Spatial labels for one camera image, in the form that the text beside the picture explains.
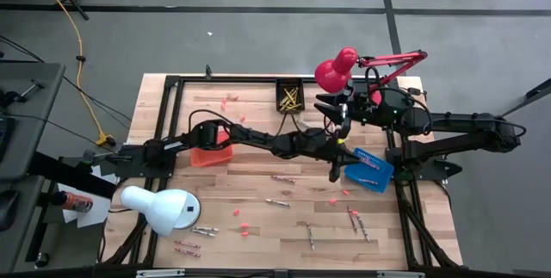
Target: yellow cable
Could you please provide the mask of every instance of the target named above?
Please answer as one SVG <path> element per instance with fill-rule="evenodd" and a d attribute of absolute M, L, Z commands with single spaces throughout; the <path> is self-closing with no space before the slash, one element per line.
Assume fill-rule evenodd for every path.
<path fill-rule="evenodd" d="M 77 24 L 75 24 L 75 22 L 72 20 L 72 17 L 69 14 L 69 12 L 67 12 L 67 9 L 65 8 L 65 6 L 59 0 L 55 0 L 55 1 L 58 3 L 59 7 L 61 7 L 61 9 L 65 12 L 65 15 L 67 15 L 67 18 L 69 18 L 69 21 L 71 22 L 71 25 L 75 29 L 75 33 L 77 34 L 77 39 L 78 39 L 78 55 L 82 57 L 83 56 L 83 41 L 80 39 L 80 33 L 78 32 Z M 80 88 L 80 76 L 82 74 L 82 71 L 83 71 L 83 61 L 79 60 L 78 61 L 78 73 L 77 73 L 77 87 L 79 89 L 81 89 Z M 83 101 L 86 104 L 86 107 L 88 107 L 88 110 L 90 112 L 90 115 L 92 116 L 92 119 L 94 119 L 94 122 L 96 123 L 97 131 L 99 132 L 99 139 L 96 141 L 96 143 L 98 145 L 104 145 L 105 142 L 107 141 L 107 137 L 110 136 L 110 135 L 106 135 L 103 132 L 102 126 L 100 125 L 100 122 L 97 120 L 96 115 L 94 114 L 94 109 L 92 109 L 92 107 L 90 106 L 90 103 L 86 99 L 86 96 L 84 96 L 83 92 L 80 92 L 80 96 L 83 98 Z"/>

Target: wooden workbench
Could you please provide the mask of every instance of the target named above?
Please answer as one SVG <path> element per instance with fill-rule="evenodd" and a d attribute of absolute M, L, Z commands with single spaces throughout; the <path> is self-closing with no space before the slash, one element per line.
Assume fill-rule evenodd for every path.
<path fill-rule="evenodd" d="M 144 75 L 128 135 L 129 144 L 142 144 L 153 137 L 165 76 Z M 421 81 L 419 77 L 401 77 L 399 86 L 421 89 Z M 297 118 L 310 127 L 322 127 L 323 115 L 313 107 L 315 95 L 322 93 L 322 90 L 316 84 L 305 84 L 304 91 L 306 110 Z M 228 102 L 226 111 L 221 112 L 220 102 L 227 94 L 239 98 L 236 102 Z M 276 112 L 275 96 L 275 85 L 269 83 L 186 83 L 176 134 L 187 132 L 189 113 L 198 108 L 221 112 L 236 122 L 239 117 L 245 116 L 245 126 L 275 133 L 282 120 Z M 174 94 L 168 109 L 172 109 L 173 100 Z M 165 122 L 170 121 L 170 114 L 171 111 L 168 111 Z M 213 119 L 213 116 L 195 114 L 192 125 L 207 119 Z M 294 125 L 288 118 L 282 132 L 292 130 Z M 416 138 L 430 140 L 432 135 Z M 383 158 L 387 138 L 379 127 L 361 127 L 354 123 L 346 145 L 351 149 L 359 146 Z M 202 205 L 197 225 L 219 228 L 220 233 L 216 238 L 205 238 L 190 231 L 175 230 L 169 238 L 159 238 L 155 266 L 405 269 L 406 255 L 394 187 L 388 187 L 385 194 L 377 194 L 346 180 L 344 169 L 341 179 L 331 183 L 328 181 L 329 169 L 329 164 L 311 158 L 281 160 L 269 151 L 245 145 L 233 146 L 230 163 L 194 168 L 189 164 L 189 151 L 181 152 L 168 188 L 182 188 L 197 195 Z M 296 180 L 296 185 L 275 182 L 269 175 L 291 176 Z M 144 179 L 131 179 L 126 183 L 140 187 L 143 184 Z M 343 189 L 350 191 L 350 195 L 344 195 Z M 452 260 L 461 263 L 445 194 L 433 182 L 420 182 L 419 193 L 427 228 Z M 113 199 L 113 209 L 122 208 L 119 195 L 120 191 Z M 291 208 L 269 205 L 264 202 L 266 198 L 289 202 Z M 330 198 L 337 199 L 337 204 L 330 205 Z M 370 243 L 366 243 L 361 232 L 356 234 L 352 230 L 347 205 L 360 212 L 371 237 Z M 236 208 L 241 212 L 237 217 L 233 215 Z M 136 212 L 109 215 L 105 228 L 107 246 L 104 259 L 109 258 L 124 241 L 136 218 Z M 242 222 L 251 226 L 248 237 L 241 236 Z M 311 251 L 308 242 L 306 222 L 313 228 L 315 252 Z M 416 256 L 421 260 L 417 232 L 413 231 L 412 236 Z M 175 252 L 172 242 L 177 239 L 200 244 L 202 247 L 198 252 L 201 258 Z"/>

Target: concrete floor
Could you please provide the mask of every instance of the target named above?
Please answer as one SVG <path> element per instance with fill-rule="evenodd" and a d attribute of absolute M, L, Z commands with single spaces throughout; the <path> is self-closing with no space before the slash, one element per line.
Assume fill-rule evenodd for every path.
<path fill-rule="evenodd" d="M 392 2 L 394 8 L 401 9 L 551 9 L 550 0 Z M 0 3 L 52 3 L 52 0 L 0 0 Z M 383 0 L 84 0 L 84 3 L 384 7 Z M 343 46 L 353 46 L 362 55 L 393 51 L 385 15 L 101 12 L 89 15 L 90 20 L 84 21 L 73 13 L 87 58 L 83 89 L 129 115 L 141 76 L 146 72 L 203 72 L 205 64 L 209 64 L 214 72 L 313 73 L 319 62 L 334 57 Z M 408 75 L 422 77 L 431 111 L 494 114 L 503 113 L 527 90 L 549 78 L 544 64 L 551 43 L 550 20 L 548 16 L 396 16 L 402 51 L 420 48 L 429 53 L 428 59 Z M 62 13 L 0 11 L 0 34 L 48 62 L 65 64 L 66 76 L 76 77 L 77 40 Z M 11 59 L 25 59 L 3 44 L 0 51 Z M 101 110 L 96 114 L 106 132 L 122 143 L 127 130 Z M 66 83 L 50 119 L 91 139 L 97 135 L 77 92 Z M 89 143 L 50 126 L 46 127 L 40 144 L 41 151 L 54 157 L 75 156 L 89 148 Z M 499 221 L 491 221 L 485 214 L 485 200 L 492 197 L 492 189 L 474 195 L 466 176 L 452 178 L 449 185 L 463 260 L 474 269 L 509 272 L 512 269 L 506 265 L 500 238 L 495 236 Z M 96 247 L 91 244 L 89 253 L 83 252 L 78 260 L 74 256 L 72 266 L 93 262 Z"/>

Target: white lamp shade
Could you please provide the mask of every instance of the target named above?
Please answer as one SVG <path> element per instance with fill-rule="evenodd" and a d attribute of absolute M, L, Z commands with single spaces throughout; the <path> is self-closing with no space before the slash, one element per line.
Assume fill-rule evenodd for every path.
<path fill-rule="evenodd" d="M 147 223 L 162 237 L 169 236 L 175 228 L 192 226 L 201 211 L 199 200 L 181 189 L 153 193 L 131 186 L 122 191 L 121 203 L 124 207 L 143 213 Z"/>

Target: red lamp shade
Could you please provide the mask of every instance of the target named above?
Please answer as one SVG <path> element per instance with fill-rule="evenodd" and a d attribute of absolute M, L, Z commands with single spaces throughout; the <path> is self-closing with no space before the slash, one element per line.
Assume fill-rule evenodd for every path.
<path fill-rule="evenodd" d="M 319 87 L 326 92 L 336 93 L 352 78 L 350 70 L 358 60 L 358 52 L 345 47 L 335 59 L 327 59 L 316 67 L 314 76 Z"/>

